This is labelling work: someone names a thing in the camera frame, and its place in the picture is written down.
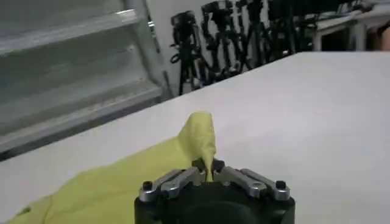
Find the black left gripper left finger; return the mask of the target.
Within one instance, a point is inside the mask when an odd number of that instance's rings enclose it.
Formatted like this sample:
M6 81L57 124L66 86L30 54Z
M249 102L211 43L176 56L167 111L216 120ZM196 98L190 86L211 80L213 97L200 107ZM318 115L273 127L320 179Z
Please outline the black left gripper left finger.
M207 168L201 159L192 161L187 169L173 169L154 181L144 181L139 190L138 199L144 203L155 201L159 197L177 198L189 184L199 186L207 180Z

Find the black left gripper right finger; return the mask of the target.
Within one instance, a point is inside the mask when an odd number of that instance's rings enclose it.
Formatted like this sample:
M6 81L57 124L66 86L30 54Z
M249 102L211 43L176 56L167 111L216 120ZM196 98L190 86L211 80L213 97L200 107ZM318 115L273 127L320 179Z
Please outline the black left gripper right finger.
M252 198L266 195L270 195L277 201L287 201L291 198L291 189L285 181L270 180L250 169L234 169L226 166L222 160L213 160L211 174L214 182L238 185Z

